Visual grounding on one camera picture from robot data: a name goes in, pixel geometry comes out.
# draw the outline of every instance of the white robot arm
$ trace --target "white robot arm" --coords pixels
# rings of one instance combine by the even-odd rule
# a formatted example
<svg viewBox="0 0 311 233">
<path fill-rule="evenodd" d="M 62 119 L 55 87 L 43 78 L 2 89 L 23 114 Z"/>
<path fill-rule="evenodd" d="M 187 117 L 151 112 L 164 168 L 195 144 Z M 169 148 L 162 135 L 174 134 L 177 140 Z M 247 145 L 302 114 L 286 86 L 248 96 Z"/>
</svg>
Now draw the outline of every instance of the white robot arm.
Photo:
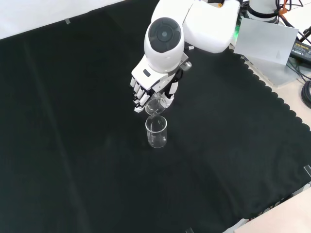
<svg viewBox="0 0 311 233">
<path fill-rule="evenodd" d="M 185 42 L 212 53 L 228 47 L 240 4 L 225 0 L 217 8 L 202 0 L 160 0 L 145 35 L 145 55 L 132 71 L 136 112 L 144 109 L 154 93 L 170 106 L 183 70 L 191 68 Z"/>
</svg>

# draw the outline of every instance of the black tablecloth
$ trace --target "black tablecloth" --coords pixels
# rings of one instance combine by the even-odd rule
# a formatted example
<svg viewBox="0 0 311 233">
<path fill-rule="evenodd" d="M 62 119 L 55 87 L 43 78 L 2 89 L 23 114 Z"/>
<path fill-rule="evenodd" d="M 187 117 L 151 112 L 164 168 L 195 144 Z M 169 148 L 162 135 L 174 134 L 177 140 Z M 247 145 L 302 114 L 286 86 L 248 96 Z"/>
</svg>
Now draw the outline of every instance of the black tablecloth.
<svg viewBox="0 0 311 233">
<path fill-rule="evenodd" d="M 148 145 L 128 84 L 156 3 L 0 41 L 1 232 L 220 233 L 309 181 L 309 127 L 230 50 L 189 52 Z"/>
</svg>

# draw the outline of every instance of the clear glass beaker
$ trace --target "clear glass beaker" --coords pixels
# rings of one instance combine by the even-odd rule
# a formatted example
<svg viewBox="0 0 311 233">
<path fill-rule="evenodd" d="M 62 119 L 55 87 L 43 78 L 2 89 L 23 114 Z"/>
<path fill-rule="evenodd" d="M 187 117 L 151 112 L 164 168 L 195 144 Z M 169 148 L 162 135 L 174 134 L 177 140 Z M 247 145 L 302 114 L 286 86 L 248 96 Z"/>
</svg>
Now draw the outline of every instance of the clear glass beaker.
<svg viewBox="0 0 311 233">
<path fill-rule="evenodd" d="M 147 137 L 150 146 L 160 148 L 167 142 L 167 121 L 160 115 L 149 116 L 146 120 Z"/>
<path fill-rule="evenodd" d="M 145 106 L 147 114 L 160 115 L 166 109 L 166 101 L 158 93 L 155 93 L 149 102 Z"/>
</svg>

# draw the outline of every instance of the white table surface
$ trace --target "white table surface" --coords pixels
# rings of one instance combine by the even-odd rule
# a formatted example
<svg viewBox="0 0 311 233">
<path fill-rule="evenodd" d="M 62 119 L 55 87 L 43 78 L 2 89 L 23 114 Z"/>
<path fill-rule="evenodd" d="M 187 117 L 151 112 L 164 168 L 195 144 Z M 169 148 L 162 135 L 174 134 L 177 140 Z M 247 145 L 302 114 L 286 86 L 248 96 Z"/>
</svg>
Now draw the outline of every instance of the white table surface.
<svg viewBox="0 0 311 233">
<path fill-rule="evenodd" d="M 310 233 L 311 189 L 246 223 L 234 233 Z"/>
</svg>

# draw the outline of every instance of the white paper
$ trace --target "white paper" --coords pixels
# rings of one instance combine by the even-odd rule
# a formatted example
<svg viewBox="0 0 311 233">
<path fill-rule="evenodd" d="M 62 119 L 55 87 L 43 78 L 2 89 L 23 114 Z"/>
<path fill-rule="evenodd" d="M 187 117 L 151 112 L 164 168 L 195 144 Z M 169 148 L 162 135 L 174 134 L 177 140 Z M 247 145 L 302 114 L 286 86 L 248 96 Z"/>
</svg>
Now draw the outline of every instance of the white paper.
<svg viewBox="0 0 311 233">
<path fill-rule="evenodd" d="M 235 53 L 285 65 L 298 29 L 243 18 Z"/>
</svg>

